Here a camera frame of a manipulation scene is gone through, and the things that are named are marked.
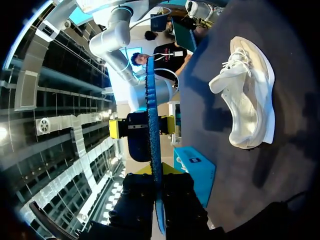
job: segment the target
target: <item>cable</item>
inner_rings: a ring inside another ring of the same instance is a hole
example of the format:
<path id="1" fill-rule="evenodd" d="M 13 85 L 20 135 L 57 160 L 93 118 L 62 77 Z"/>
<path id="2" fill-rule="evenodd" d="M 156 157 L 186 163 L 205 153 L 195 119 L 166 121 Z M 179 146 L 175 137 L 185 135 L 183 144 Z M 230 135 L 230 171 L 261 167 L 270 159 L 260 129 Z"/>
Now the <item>cable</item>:
<path id="1" fill-rule="evenodd" d="M 177 94 L 177 92 L 179 91 L 179 86 L 180 86 L 180 81 L 179 81 L 179 77 L 178 77 L 178 75 L 177 75 L 174 71 L 171 71 L 171 70 L 166 69 L 166 68 L 156 68 L 156 69 L 155 69 L 155 71 L 156 71 L 156 70 L 163 70 L 163 71 L 167 71 L 167 72 L 169 72 L 169 73 L 172 73 L 172 74 L 176 77 L 176 79 L 177 79 L 177 81 L 178 81 L 178 86 L 177 86 L 177 88 L 176 88 L 175 92 L 173 93 L 172 97 L 173 97 L 174 95 L 176 95 L 176 94 Z"/>

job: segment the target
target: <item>ceiling light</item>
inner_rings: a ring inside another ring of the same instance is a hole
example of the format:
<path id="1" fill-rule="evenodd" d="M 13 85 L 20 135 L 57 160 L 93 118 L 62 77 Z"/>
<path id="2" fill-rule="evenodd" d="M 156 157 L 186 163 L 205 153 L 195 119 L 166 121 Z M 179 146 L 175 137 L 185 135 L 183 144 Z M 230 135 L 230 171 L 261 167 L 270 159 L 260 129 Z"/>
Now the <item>ceiling light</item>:
<path id="1" fill-rule="evenodd" d="M 109 212 L 108 212 L 108 211 L 105 211 L 105 212 L 103 213 L 103 217 L 104 217 L 105 219 L 108 219 L 108 218 L 109 218 Z"/>
<path id="2" fill-rule="evenodd" d="M 8 134 L 7 129 L 5 129 L 4 127 L 0 127 L 0 141 L 5 139 L 7 134 Z"/>
<path id="3" fill-rule="evenodd" d="M 107 203 L 105 206 L 105 209 L 112 210 L 112 209 L 114 209 L 114 207 L 112 206 L 111 203 Z"/>
<path id="4" fill-rule="evenodd" d="M 106 112 L 106 111 L 103 111 L 103 112 L 102 112 L 102 117 L 108 118 L 108 117 L 109 117 L 109 113 Z"/>

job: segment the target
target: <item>person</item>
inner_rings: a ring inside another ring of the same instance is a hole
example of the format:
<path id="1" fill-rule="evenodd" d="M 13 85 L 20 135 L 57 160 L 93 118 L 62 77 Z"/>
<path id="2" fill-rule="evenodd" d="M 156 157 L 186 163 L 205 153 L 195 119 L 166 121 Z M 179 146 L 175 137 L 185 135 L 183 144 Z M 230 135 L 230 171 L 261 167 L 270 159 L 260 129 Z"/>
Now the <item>person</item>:
<path id="1" fill-rule="evenodd" d="M 191 58 L 191 55 L 187 54 L 187 50 L 178 46 L 175 42 L 157 46 L 153 51 L 153 56 L 154 69 L 168 69 L 177 76 L 179 76 Z M 136 52 L 132 55 L 131 62 L 134 66 L 145 65 L 149 57 L 150 55 L 148 54 Z M 175 81 L 177 84 L 178 80 L 171 72 L 156 70 L 155 74 Z"/>
<path id="2" fill-rule="evenodd" d="M 157 46 L 170 44 L 175 41 L 175 36 L 173 36 L 171 31 L 171 22 L 168 22 L 167 27 L 164 31 L 156 32 L 156 31 L 146 31 L 144 33 L 144 38 L 148 41 L 155 40 Z"/>

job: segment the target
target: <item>robotic arm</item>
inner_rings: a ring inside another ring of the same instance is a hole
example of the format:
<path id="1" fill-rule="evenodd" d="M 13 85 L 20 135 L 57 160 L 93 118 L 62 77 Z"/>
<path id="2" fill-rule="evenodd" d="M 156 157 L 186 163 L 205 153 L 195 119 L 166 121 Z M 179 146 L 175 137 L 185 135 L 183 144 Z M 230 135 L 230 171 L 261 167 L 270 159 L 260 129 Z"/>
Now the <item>robotic arm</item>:
<path id="1" fill-rule="evenodd" d="M 103 59 L 120 77 L 131 86 L 138 84 L 133 75 L 129 60 L 119 50 L 130 43 L 129 23 L 133 10 L 126 6 L 118 6 L 111 12 L 107 29 L 94 36 L 89 48 L 93 55 Z"/>

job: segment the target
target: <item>shoelace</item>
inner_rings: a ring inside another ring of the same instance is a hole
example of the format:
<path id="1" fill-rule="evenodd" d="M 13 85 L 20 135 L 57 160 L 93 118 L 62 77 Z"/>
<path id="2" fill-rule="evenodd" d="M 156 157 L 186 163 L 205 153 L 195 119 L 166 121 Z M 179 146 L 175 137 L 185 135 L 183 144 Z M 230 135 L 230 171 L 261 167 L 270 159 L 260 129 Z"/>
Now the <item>shoelace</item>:
<path id="1" fill-rule="evenodd" d="M 249 77 L 251 77 L 251 71 L 249 69 L 249 58 L 245 50 L 241 47 L 236 48 L 235 51 L 230 55 L 228 61 L 222 63 L 223 68 L 221 69 L 220 74 L 237 65 L 243 65 L 248 72 Z"/>

